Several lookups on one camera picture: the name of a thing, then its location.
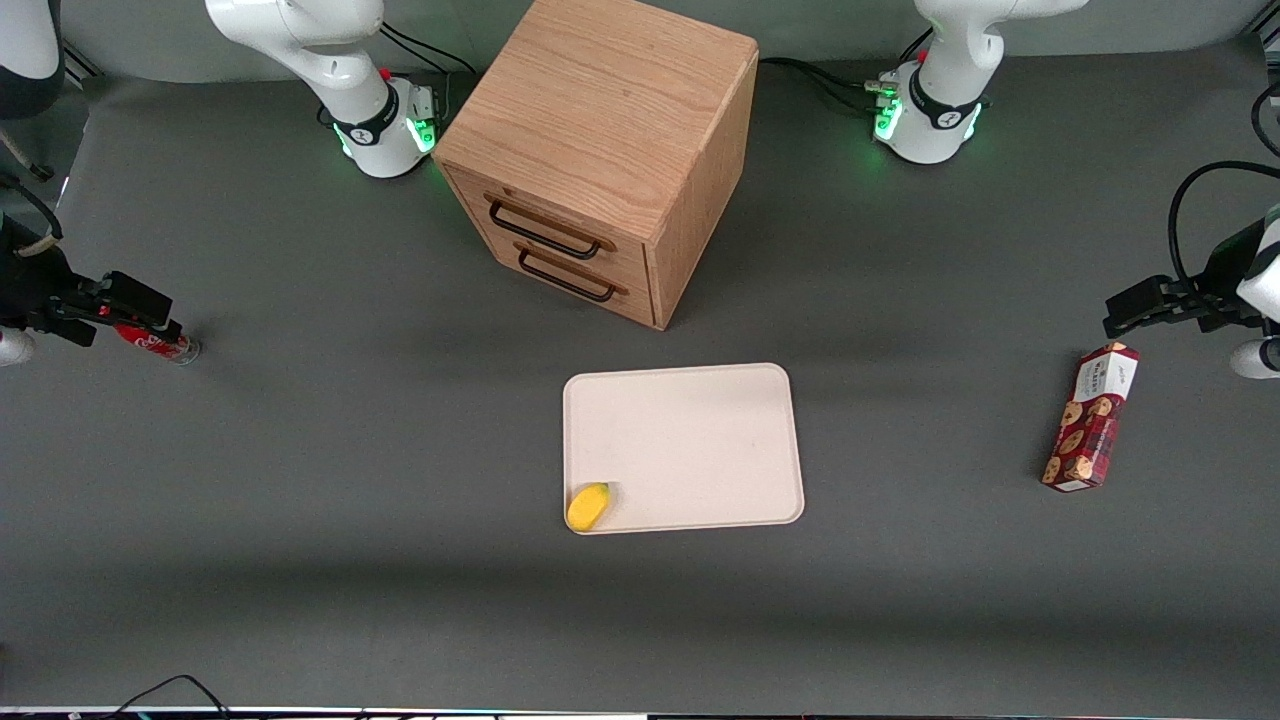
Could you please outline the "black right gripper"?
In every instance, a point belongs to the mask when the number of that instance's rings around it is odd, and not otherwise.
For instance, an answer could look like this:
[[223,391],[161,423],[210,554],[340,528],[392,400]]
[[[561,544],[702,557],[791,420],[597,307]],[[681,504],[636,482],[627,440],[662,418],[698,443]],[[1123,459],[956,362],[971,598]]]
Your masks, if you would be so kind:
[[93,318],[100,291],[100,314],[151,327],[165,346],[184,347],[180,323],[170,319],[173,301],[123,272],[109,272],[100,283],[76,273],[58,247],[61,224],[47,214],[45,233],[3,215],[1,320],[14,331],[54,334],[79,347],[95,342]]

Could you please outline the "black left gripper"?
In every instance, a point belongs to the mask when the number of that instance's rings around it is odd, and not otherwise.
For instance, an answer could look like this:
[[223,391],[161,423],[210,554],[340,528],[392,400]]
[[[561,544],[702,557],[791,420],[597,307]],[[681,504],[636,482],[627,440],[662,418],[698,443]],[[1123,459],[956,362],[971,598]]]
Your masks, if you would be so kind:
[[1263,217],[1224,240],[1198,275],[1197,290],[1224,315],[1189,296],[1169,296],[1169,275],[1152,275],[1105,301],[1108,340],[1151,325],[1197,322],[1202,333],[1229,324],[1262,327],[1276,322],[1276,220]]

